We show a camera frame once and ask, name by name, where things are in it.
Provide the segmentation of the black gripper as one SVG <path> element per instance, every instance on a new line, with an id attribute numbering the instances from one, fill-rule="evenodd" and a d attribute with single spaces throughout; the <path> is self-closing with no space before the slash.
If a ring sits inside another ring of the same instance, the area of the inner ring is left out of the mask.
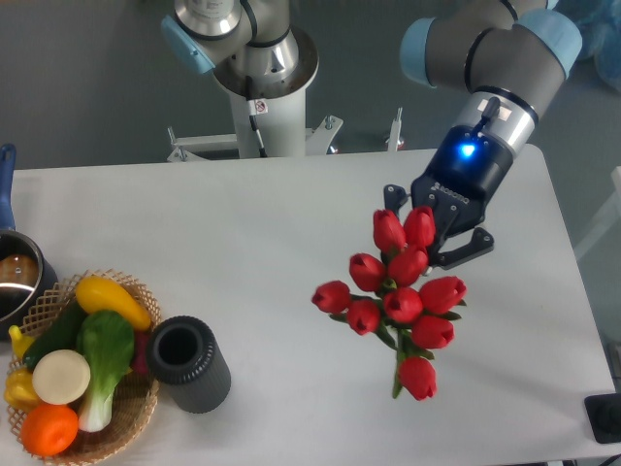
<path id="1" fill-rule="evenodd" d="M 428 206 L 436 225 L 434 242 L 427 248 L 425 275 L 435 268 L 453 269 L 491 252 L 495 239 L 481 226 L 486 207 L 512 165 L 512 152 L 497 139 L 472 127 L 451 128 L 422 175 L 410 186 L 414 207 Z M 410 194 L 396 184 L 383 188 L 384 209 L 395 216 Z M 442 251 L 446 239 L 473 230 L 470 240 Z"/>

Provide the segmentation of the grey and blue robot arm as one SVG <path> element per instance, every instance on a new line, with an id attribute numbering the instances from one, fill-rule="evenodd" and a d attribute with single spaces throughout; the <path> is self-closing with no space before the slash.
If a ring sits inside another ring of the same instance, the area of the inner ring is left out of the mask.
<path id="1" fill-rule="evenodd" d="M 178 1 L 162 35 L 180 62 L 214 75 L 228 92 L 243 158 L 303 156 L 319 139 L 306 128 L 306 90 L 318 69 L 310 36 L 285 1 Z M 582 47 L 578 28 L 551 1 L 473 1 L 452 17 L 406 31 L 404 74 L 469 100 L 409 188 L 390 184 L 385 207 L 433 211 L 431 267 L 450 269 L 494 247 L 485 210 Z"/>

